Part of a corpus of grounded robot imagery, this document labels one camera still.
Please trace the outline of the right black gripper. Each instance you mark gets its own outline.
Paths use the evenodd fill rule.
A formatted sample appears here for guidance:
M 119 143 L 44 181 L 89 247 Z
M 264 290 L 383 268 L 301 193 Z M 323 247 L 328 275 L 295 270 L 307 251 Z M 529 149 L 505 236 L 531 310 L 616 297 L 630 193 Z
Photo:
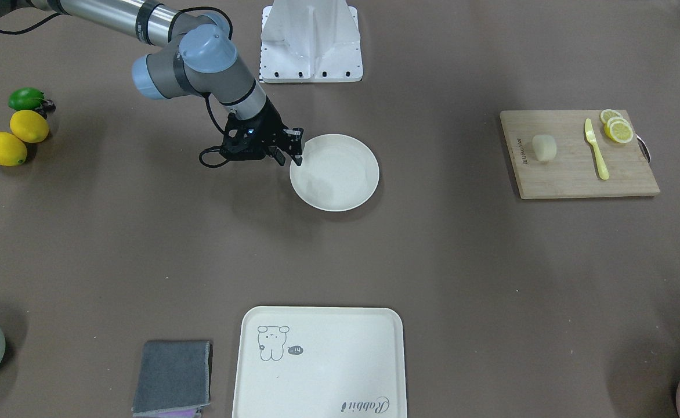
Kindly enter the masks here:
M 286 153 L 293 163 L 301 166 L 305 140 L 301 128 L 287 129 L 273 103 L 266 99 L 257 116 L 247 120 L 249 158 L 274 158 L 280 166 L 286 164 Z

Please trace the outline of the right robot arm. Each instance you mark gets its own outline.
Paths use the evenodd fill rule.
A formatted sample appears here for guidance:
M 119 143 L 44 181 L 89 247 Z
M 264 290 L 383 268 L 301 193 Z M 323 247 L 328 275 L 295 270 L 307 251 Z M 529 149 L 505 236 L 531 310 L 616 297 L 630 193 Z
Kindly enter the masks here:
M 227 111 L 217 153 L 225 163 L 288 158 L 301 165 L 303 130 L 290 129 L 232 42 L 230 19 L 215 8 L 193 16 L 159 1 L 0 1 L 0 18 L 20 8 L 74 16 L 131 35 L 157 53 L 136 59 L 132 79 L 147 98 L 215 98 Z

